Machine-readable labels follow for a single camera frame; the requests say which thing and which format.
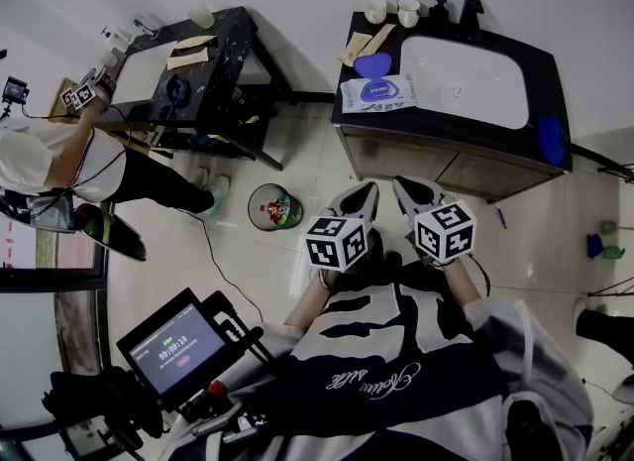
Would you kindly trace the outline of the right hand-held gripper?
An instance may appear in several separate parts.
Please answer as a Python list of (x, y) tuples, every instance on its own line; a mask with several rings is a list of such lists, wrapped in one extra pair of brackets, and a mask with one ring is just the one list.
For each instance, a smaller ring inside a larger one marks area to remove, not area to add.
[(474, 249), (476, 218), (463, 200), (419, 214), (420, 207), (440, 205), (446, 193), (434, 181), (402, 175), (393, 178), (393, 193), (403, 214), (416, 215), (415, 246), (433, 261), (449, 264)]

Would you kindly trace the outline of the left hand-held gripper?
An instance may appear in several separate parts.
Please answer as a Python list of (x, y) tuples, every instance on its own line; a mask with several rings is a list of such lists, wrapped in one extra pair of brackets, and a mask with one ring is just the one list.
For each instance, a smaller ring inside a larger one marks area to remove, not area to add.
[(379, 234), (373, 229), (379, 204), (374, 181), (357, 184), (330, 203), (335, 215), (310, 219), (305, 232), (305, 253), (316, 269), (368, 272), (383, 256)]

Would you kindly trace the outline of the white wet wipe pack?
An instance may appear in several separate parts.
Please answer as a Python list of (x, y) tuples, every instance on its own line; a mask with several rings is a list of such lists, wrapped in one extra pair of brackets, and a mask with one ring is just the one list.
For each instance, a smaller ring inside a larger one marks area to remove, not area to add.
[(340, 88), (344, 114), (384, 113), (418, 106), (416, 85), (409, 73), (351, 79)]

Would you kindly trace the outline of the blue round lid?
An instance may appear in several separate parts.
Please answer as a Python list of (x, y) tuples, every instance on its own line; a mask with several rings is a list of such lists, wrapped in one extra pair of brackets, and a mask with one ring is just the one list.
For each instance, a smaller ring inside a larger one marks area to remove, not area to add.
[(387, 53), (375, 53), (359, 56), (354, 60), (355, 72), (367, 79), (378, 79), (386, 76), (391, 69), (392, 59)]

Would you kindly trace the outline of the person's left forearm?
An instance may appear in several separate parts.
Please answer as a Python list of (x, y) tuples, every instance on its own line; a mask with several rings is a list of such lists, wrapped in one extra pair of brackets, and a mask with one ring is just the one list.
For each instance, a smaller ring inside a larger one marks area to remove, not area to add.
[(285, 319), (284, 324), (306, 332), (322, 313), (333, 294), (339, 271), (319, 270), (306, 291)]

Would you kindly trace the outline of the person's right forearm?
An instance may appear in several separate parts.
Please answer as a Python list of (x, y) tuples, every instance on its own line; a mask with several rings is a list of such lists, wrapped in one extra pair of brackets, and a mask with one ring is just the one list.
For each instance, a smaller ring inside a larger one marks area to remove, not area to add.
[(482, 300), (482, 295), (476, 289), (461, 259), (444, 265), (443, 273), (450, 293), (461, 310), (465, 310), (470, 304)]

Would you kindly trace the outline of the black top wooden sink cabinet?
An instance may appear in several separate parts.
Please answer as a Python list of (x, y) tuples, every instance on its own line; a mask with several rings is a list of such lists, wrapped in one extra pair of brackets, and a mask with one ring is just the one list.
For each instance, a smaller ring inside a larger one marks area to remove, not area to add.
[[(400, 72), (403, 42), (414, 36), (456, 42), (505, 55), (514, 60), (524, 76), (529, 108), (528, 123), (510, 130), (480, 121), (418, 107), (384, 113), (342, 112), (337, 97), (334, 124), (358, 178), (419, 176), (436, 181), (445, 189), (497, 202), (548, 182), (572, 169), (571, 136), (564, 90), (555, 58), (535, 47), (489, 31), (477, 41), (460, 37), (459, 26), (439, 26), (428, 18), (412, 29), (395, 24), (380, 47), (391, 56), (388, 75)], [(538, 145), (537, 120), (558, 118), (563, 126), (566, 158), (561, 166), (550, 165)]]

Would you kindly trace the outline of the white sink basin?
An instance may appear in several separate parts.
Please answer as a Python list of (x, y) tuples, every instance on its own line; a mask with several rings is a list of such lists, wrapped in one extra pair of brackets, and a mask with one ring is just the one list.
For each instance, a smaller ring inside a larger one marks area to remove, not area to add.
[(524, 76), (511, 58), (475, 46), (414, 36), (401, 47), (417, 107), (518, 130), (529, 119)]

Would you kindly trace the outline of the beige paper packet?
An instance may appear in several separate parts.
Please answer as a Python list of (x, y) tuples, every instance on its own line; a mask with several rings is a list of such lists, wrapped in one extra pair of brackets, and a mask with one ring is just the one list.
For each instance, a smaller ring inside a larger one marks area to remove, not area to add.
[(204, 36), (191, 37), (191, 38), (187, 38), (187, 39), (184, 39), (184, 40), (181, 40), (181, 41), (177, 42), (173, 46), (173, 49), (175, 51), (183, 51), (183, 50), (189, 50), (189, 49), (193, 49), (193, 48), (197, 48), (197, 47), (208, 46), (215, 39), (217, 39), (217, 36), (215, 36), (215, 35), (204, 35)]
[(372, 39), (372, 35), (353, 32), (345, 50), (340, 54), (339, 60), (343, 65), (352, 67), (356, 58)]
[(376, 54), (395, 27), (395, 24), (385, 24), (359, 52), (358, 58)]
[(208, 49), (203, 48), (200, 52), (189, 54), (186, 56), (170, 57), (166, 63), (167, 70), (190, 66), (193, 64), (204, 63), (209, 60)]

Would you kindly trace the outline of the white enamel mug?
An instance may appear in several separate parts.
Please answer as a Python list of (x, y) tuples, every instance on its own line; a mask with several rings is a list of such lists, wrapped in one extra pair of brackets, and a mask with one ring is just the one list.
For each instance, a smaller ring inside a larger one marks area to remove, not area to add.
[(420, 18), (421, 3), (418, 0), (397, 0), (397, 18), (405, 29), (414, 28)]

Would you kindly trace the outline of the black faucet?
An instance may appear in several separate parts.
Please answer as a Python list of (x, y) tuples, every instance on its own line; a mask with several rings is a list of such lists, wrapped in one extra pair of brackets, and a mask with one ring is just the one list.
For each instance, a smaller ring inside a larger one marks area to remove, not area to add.
[(478, 16), (484, 13), (480, 0), (464, 0), (459, 19), (459, 35), (467, 41), (477, 41), (480, 37)]

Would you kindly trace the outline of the black marble table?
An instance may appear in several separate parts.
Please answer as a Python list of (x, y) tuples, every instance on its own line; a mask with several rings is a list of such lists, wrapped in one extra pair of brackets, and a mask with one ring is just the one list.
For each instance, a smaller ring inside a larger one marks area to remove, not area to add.
[[(201, 49), (207, 61), (162, 69), (146, 81), (149, 95), (114, 103), (100, 124), (108, 130), (155, 131), (155, 150), (244, 158), (281, 171), (282, 163), (264, 151), (264, 140), (275, 103), (296, 104), (296, 93), (245, 8), (223, 10), (214, 18), (213, 40)], [(161, 86), (173, 74), (186, 81), (191, 92), (185, 106), (164, 108)]]

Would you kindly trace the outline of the person's navy white shirt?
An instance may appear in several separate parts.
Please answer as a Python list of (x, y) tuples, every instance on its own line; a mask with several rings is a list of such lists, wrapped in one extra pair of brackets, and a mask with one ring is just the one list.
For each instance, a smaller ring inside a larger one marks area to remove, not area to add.
[(465, 310), (443, 267), (382, 257), (341, 274), (303, 332), (265, 324), (221, 381), (251, 426), (196, 435), (177, 421), (160, 461), (584, 461), (593, 407), (521, 300)]

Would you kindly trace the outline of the dark blue cloth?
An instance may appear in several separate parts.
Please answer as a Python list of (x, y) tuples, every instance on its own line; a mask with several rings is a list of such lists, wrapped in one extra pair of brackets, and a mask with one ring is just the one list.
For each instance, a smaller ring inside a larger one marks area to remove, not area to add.
[(174, 118), (174, 112), (189, 104), (191, 86), (187, 79), (178, 74), (171, 75), (158, 87), (159, 116), (162, 120)]

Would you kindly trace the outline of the black metal rack legs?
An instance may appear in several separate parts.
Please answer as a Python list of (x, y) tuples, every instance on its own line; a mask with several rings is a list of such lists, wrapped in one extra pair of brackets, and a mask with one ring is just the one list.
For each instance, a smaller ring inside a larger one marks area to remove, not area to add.
[(626, 297), (634, 296), (634, 277), (623, 280), (619, 283), (589, 292), (587, 297)]

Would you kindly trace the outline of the black screen monitor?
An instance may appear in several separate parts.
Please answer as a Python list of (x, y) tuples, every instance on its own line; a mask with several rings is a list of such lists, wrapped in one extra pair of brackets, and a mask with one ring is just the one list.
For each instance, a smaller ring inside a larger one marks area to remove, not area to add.
[(160, 400), (187, 399), (212, 379), (230, 338), (186, 288), (116, 342), (133, 372)]

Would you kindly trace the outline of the black office chair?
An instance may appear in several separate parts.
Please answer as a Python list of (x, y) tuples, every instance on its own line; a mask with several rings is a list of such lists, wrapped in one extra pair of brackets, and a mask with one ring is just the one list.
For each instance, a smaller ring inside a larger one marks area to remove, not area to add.
[(30, 196), (5, 190), (0, 213), (35, 229), (54, 233), (81, 233), (105, 249), (144, 262), (147, 250), (140, 234), (114, 213), (91, 204), (74, 206), (70, 191)]

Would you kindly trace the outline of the translucent plastic cup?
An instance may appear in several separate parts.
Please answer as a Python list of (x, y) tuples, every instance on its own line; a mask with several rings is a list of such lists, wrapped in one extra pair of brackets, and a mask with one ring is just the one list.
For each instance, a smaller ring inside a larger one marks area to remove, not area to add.
[(197, 3), (188, 11), (189, 19), (202, 29), (210, 29), (215, 24), (213, 12), (205, 3)]

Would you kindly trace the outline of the black window frame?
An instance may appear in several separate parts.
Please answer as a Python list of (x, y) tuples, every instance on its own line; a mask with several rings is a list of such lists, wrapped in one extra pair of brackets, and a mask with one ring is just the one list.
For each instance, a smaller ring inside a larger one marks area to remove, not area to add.
[(6, 264), (0, 266), (1, 294), (52, 293), (73, 294), (83, 292), (88, 300), (88, 318), (93, 333), (97, 367), (111, 363), (108, 328), (107, 271), (108, 251), (97, 246), (93, 250), (91, 268), (39, 268), (19, 269)]

